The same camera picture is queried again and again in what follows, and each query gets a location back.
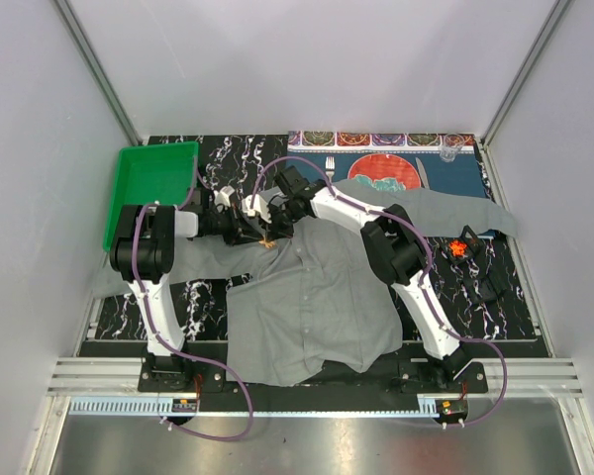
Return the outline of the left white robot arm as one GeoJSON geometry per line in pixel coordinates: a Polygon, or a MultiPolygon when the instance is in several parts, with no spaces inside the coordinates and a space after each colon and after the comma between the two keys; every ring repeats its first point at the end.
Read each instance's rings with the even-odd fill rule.
{"type": "Polygon", "coordinates": [[[121,208],[110,261],[133,292],[147,330],[141,392],[181,392],[199,382],[194,362],[181,355],[187,344],[175,315],[169,274],[175,241],[205,236],[219,236],[227,244],[260,238],[246,222],[234,188],[198,189],[181,210],[156,203],[121,208]]]}

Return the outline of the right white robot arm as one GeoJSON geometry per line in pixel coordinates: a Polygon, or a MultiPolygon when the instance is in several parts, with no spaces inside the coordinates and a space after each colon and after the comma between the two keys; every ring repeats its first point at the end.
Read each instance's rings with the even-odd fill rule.
{"type": "Polygon", "coordinates": [[[371,271],[401,298],[420,333],[433,386],[447,393],[461,385],[471,356],[434,291],[429,277],[433,254],[406,211],[351,198],[326,177],[310,182],[293,166],[278,172],[274,182],[284,202],[268,204],[261,212],[265,228],[279,234],[311,217],[360,236],[371,271]]]}

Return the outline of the grey button shirt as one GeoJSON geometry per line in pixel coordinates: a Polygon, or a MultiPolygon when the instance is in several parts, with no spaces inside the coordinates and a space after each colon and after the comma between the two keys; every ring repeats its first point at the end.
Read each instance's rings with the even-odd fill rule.
{"type": "Polygon", "coordinates": [[[361,237],[341,226],[304,218],[273,248],[176,239],[171,283],[243,274],[249,282],[227,293],[227,364],[247,383],[293,386],[327,361],[364,372],[402,345],[388,287],[361,237]]]}

